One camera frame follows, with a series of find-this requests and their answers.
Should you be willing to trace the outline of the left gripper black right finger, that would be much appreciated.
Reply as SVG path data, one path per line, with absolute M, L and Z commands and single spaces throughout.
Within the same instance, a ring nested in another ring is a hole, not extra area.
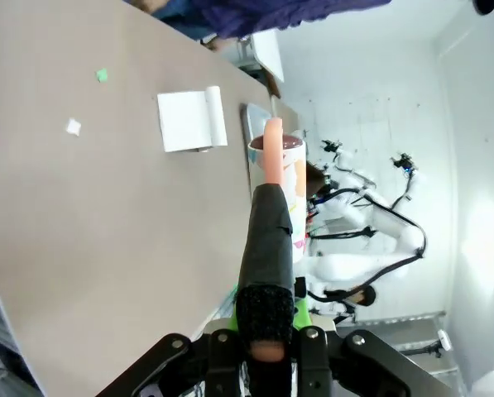
M 298 396 L 334 396 L 339 384 L 358 396 L 452 396 L 453 390 L 406 355 L 364 329 L 340 337 L 334 323 L 321 323 L 302 299 L 296 304 Z

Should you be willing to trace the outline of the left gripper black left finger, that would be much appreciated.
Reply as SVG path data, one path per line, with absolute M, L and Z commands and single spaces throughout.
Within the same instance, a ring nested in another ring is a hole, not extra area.
M 165 335 L 98 394 L 100 396 L 182 396 L 198 386 L 204 396 L 240 396 L 247 349 L 237 330 L 234 290 L 232 316 L 206 324 L 196 340 Z

